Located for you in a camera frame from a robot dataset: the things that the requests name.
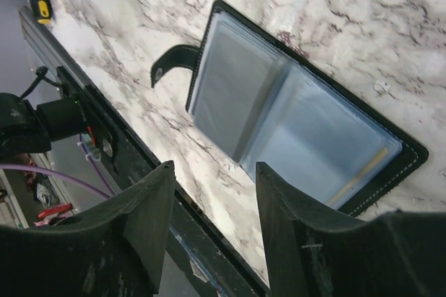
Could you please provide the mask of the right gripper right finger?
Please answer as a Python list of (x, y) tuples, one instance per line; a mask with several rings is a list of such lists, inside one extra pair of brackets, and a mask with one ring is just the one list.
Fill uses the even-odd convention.
[(444, 296), (445, 214), (363, 221), (256, 165), (256, 197), (273, 296)]

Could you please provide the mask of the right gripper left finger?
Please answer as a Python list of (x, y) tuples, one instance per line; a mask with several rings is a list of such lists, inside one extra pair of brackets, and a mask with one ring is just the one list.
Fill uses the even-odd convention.
[(174, 164), (166, 161), (120, 194), (57, 225), (2, 227), (1, 295), (157, 294), (174, 190)]

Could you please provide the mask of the gold credit card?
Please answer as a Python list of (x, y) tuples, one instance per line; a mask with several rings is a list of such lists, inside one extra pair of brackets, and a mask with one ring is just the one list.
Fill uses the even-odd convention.
[(360, 179), (369, 173), (385, 156), (387, 155), (387, 148), (382, 148), (374, 158), (356, 175), (354, 176), (328, 203), (327, 205), (334, 204), (337, 200), (341, 199), (345, 192), (351, 189)]

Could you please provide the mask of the black card holder wallet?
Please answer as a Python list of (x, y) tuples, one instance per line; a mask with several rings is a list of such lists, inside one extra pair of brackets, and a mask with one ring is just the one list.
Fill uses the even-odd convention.
[(191, 117), (208, 44), (225, 32), (268, 45), (283, 57), (259, 94), (243, 156), (233, 161), (251, 178), (256, 164), (265, 162), (292, 186), (327, 205), (385, 147), (387, 155), (341, 199), (327, 205), (358, 215), (427, 161), (429, 151), (422, 143), (223, 0), (214, 1), (199, 46), (173, 46), (151, 68), (153, 84), (173, 68), (192, 71), (185, 105)]

